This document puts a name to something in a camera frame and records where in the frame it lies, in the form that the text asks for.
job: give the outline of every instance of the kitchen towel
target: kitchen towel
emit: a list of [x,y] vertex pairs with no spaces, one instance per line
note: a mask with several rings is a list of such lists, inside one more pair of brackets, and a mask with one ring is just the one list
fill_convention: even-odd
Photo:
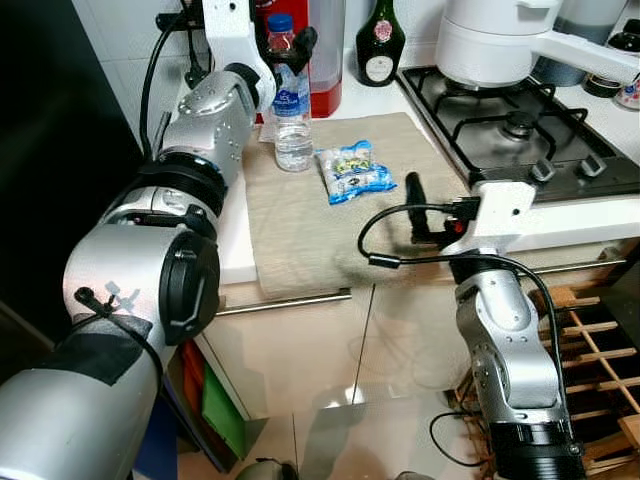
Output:
[[[369,140],[376,160],[389,167],[398,186],[391,192],[365,194],[330,206],[317,162],[305,172],[283,172],[276,166],[273,144],[259,143],[254,132],[244,150],[244,172],[253,253],[265,295],[284,298],[372,283],[449,281],[446,264],[389,270],[368,265],[357,249],[358,233],[369,218],[405,203],[409,172],[420,175],[428,202],[468,195],[462,180],[409,116],[316,121],[312,135],[314,148]],[[442,230],[441,214],[427,216],[432,231]],[[365,248],[402,256],[429,254],[424,247],[411,245],[411,225],[404,212],[376,225]]]

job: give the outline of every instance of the bottle label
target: bottle label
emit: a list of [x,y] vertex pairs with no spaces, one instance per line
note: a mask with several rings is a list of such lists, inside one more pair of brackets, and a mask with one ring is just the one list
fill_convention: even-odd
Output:
[[393,26],[389,20],[380,20],[373,28],[373,33],[379,42],[386,43],[391,39]]
[[393,60],[383,55],[371,57],[365,66],[367,76],[374,82],[383,82],[393,71]]
[[273,111],[279,117],[295,117],[309,113],[309,77],[306,69],[295,76],[288,65],[275,65],[276,74],[282,77],[282,85],[273,101]]

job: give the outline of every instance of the water bottle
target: water bottle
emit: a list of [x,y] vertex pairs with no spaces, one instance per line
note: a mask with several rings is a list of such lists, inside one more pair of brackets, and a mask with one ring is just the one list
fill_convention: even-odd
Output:
[[[274,52],[290,49],[293,42],[291,15],[271,15],[267,25],[269,48]],[[309,68],[305,66],[298,75],[284,63],[276,64],[274,69],[282,79],[272,105],[276,122],[276,162],[283,170],[300,172],[311,166],[313,158]]]

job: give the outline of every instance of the green glass bottle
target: green glass bottle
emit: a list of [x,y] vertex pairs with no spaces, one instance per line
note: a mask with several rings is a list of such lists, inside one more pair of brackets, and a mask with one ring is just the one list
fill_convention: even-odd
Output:
[[367,23],[356,35],[358,78],[371,87],[393,81],[405,36],[393,10],[393,0],[378,0]]

